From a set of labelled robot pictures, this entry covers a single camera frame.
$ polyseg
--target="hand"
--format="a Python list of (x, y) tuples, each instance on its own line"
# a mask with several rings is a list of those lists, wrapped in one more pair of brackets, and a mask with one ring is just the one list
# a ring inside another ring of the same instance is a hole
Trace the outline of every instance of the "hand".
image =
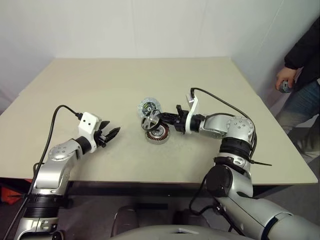
[(282, 68), (281, 71), (278, 72), (278, 74), (276, 75), (277, 80), (276, 80), (276, 83), (275, 83), (275, 88), (277, 90), (279, 90), (280, 85), (285, 80), (288, 81), (289, 88), (292, 88), (296, 74), (297, 74), (297, 70), (296, 69), (291, 69), (291, 68), (288, 68), (288, 67)]

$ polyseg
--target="beige tabletop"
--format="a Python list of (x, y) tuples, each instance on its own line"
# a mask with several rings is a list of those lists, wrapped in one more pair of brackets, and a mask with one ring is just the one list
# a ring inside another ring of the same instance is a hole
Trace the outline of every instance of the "beige tabletop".
[[(55, 59), (0, 116), (0, 177), (31, 178), (45, 146), (52, 114), (65, 104), (121, 127), (115, 139), (86, 154), (70, 179), (83, 181), (199, 183), (213, 166), (220, 140), (171, 128), (162, 145), (146, 141), (138, 104), (156, 98), (163, 112), (176, 105), (189, 110), (190, 87), (203, 88), (247, 113), (256, 126), (256, 185), (316, 183), (317, 178), (261, 99), (227, 57), (190, 59)], [(212, 97), (196, 92), (199, 113), (239, 115)], [(61, 109), (50, 148), (77, 137), (78, 120)]]

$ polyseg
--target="gray floor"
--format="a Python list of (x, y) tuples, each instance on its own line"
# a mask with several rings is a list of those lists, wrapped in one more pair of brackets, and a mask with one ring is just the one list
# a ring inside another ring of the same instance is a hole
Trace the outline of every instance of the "gray floor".
[[(314, 174), (320, 179), (320, 158), (310, 164)], [(296, 215), (320, 225), (320, 185), (295, 185), (287, 188), (278, 188), (267, 192), (265, 198), (281, 205)], [(140, 225), (169, 224), (175, 210), (188, 207), (190, 198), (176, 197), (124, 197), (124, 196), (76, 196), (73, 198), (72, 209), (61, 209), (59, 227), (67, 232), (68, 239), (102, 240), (110, 237), (111, 228), (117, 210), (125, 205), (134, 203), (168, 203), (168, 210), (158, 210), (156, 217), (150, 218), (148, 210), (141, 211)], [(194, 205), (199, 209), (211, 203), (210, 199), (200, 198)], [(0, 204), (0, 238), (19, 208), (19, 204)], [(212, 228), (227, 230), (229, 225), (223, 217), (212, 211), (204, 213)]]

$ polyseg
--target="metal disc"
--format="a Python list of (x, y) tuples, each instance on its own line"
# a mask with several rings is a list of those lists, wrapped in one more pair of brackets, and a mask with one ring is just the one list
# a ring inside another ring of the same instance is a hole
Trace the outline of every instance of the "metal disc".
[(138, 105), (138, 114), (142, 118), (147, 114), (147, 112), (156, 109), (158, 109), (160, 112), (162, 111), (160, 103), (153, 97), (146, 97)]
[(157, 109), (151, 110), (143, 115), (141, 120), (141, 127), (145, 131), (152, 131), (157, 129), (160, 125), (160, 118), (158, 117), (160, 111)]
[(145, 138), (149, 143), (152, 144), (164, 144), (168, 141), (170, 135), (169, 126), (161, 123), (157, 129), (145, 132)]

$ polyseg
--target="white wall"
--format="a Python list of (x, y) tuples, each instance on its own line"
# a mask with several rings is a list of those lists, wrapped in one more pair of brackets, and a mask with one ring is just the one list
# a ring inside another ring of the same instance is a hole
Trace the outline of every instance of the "white wall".
[(0, 89), (14, 99), (55, 57), (231, 56), (271, 106), (276, 70), (319, 12), (319, 0), (2, 0)]

